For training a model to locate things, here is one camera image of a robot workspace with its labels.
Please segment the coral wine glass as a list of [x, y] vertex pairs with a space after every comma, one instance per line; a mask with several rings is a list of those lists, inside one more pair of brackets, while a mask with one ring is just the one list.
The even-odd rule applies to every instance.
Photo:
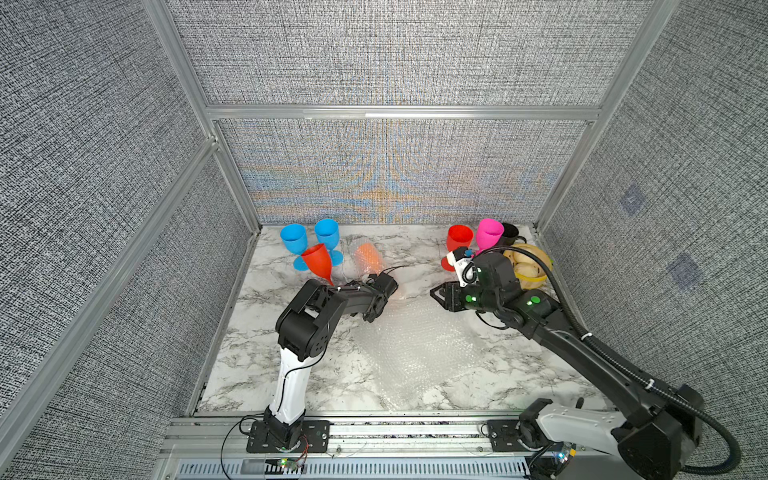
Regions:
[[301, 254], [301, 258], [313, 274], [325, 280], [329, 285], [334, 285], [332, 280], [332, 260], [325, 244], [318, 243], [309, 247]]

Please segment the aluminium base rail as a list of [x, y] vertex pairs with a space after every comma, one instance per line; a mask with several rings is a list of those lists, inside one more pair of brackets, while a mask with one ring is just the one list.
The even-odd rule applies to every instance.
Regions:
[[171, 421], [154, 479], [626, 479], [616, 458], [583, 446], [496, 453], [479, 427], [512, 411], [310, 413], [329, 421], [326, 453], [249, 454], [253, 414]]

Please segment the yellow bamboo steamer basket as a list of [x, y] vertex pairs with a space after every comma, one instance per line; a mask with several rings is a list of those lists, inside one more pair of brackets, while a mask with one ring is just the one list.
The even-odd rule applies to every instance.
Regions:
[[[550, 257], [539, 247], [527, 243], [515, 244], [515, 247], [534, 254], [540, 261], [546, 263], [548, 268], [553, 267], [553, 262]], [[531, 290], [544, 285], [547, 280], [547, 275], [541, 266], [533, 259], [512, 250], [504, 251], [503, 255], [512, 263], [515, 276], [519, 280], [523, 290]]]

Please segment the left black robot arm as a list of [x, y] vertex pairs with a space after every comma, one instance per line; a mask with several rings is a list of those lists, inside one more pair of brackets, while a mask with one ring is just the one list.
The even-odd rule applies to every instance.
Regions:
[[292, 426], [306, 410], [306, 390], [312, 367], [323, 357], [344, 316], [372, 322], [382, 315], [398, 283], [388, 273], [334, 287], [308, 280], [278, 317], [280, 370], [276, 393], [265, 415]]

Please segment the pink wine glass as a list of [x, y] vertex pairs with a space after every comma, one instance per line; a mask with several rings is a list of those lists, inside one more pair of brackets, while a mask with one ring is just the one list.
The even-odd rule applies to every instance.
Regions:
[[504, 225], [491, 218], [485, 218], [478, 224], [476, 230], [477, 253], [484, 252], [497, 245], [505, 231]]

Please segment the bubble wrap sheet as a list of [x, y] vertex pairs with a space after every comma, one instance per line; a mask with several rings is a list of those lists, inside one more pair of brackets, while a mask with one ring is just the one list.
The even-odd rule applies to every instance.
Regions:
[[481, 342], [466, 320], [429, 296], [398, 300], [358, 327], [354, 342], [371, 362], [384, 405], [406, 410], [433, 387], [480, 363]]

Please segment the black mug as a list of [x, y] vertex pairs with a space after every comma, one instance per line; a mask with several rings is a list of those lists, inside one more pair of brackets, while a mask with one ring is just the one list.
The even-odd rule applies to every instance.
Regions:
[[498, 246], [513, 245], [519, 238], [520, 232], [517, 226], [511, 223], [502, 223], [503, 232], [497, 242]]

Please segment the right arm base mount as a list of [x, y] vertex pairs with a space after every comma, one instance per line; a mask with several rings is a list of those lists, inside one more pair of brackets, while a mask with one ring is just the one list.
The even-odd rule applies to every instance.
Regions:
[[551, 399], [539, 398], [517, 416], [488, 420], [479, 427], [479, 433], [490, 441], [496, 453], [543, 452], [556, 442], [546, 436], [537, 420], [540, 412], [552, 404]]

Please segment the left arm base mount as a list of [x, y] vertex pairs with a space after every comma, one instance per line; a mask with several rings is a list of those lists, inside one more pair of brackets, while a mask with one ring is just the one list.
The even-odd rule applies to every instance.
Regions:
[[249, 454], [326, 453], [330, 440], [329, 421], [300, 417], [293, 424], [276, 418], [255, 420], [250, 427], [246, 452]]

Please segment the aluminium frame crossbar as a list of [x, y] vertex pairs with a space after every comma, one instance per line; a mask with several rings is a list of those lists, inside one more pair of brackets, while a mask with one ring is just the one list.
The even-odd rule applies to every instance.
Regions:
[[579, 106], [351, 106], [208, 105], [211, 120], [222, 119], [471, 119], [595, 121], [602, 109]]

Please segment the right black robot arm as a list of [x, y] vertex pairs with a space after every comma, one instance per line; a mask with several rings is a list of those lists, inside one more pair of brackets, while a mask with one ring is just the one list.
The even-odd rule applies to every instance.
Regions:
[[501, 247], [447, 255], [456, 280], [431, 289], [450, 312], [489, 313], [550, 350], [591, 382], [615, 412], [580, 410], [539, 398], [518, 417], [515, 439], [540, 457], [550, 447], [575, 444], [621, 458], [644, 479], [672, 479], [733, 471], [742, 450], [733, 434], [704, 410], [687, 385], [673, 388], [621, 357], [583, 327], [564, 301], [523, 289]]

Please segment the red wine glass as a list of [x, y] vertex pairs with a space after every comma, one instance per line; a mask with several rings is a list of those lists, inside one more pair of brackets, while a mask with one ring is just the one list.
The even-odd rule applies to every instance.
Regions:
[[461, 247], [467, 249], [467, 251], [459, 256], [460, 260], [468, 260], [467, 253], [471, 251], [470, 246], [474, 238], [473, 230], [466, 225], [453, 225], [449, 228], [446, 238], [447, 253], [441, 260], [441, 267], [448, 271], [454, 272], [454, 266], [449, 262], [448, 255], [454, 250]]

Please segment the orange wine glass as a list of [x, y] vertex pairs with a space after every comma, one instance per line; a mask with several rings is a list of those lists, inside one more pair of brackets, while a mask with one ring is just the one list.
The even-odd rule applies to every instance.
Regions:
[[370, 274], [379, 274], [387, 263], [375, 243], [367, 237], [354, 239], [350, 244], [354, 265], [354, 279], [360, 280]]

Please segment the blue wine glass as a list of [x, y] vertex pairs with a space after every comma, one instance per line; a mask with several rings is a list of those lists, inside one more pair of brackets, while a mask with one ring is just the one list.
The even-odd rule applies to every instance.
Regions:
[[344, 256], [337, 249], [340, 243], [339, 224], [333, 219], [322, 219], [316, 223], [314, 232], [318, 242], [324, 244], [328, 250], [332, 266], [340, 266]]
[[285, 248], [295, 256], [293, 267], [299, 272], [309, 270], [302, 254], [308, 249], [306, 228], [300, 224], [290, 224], [282, 228], [280, 238]]

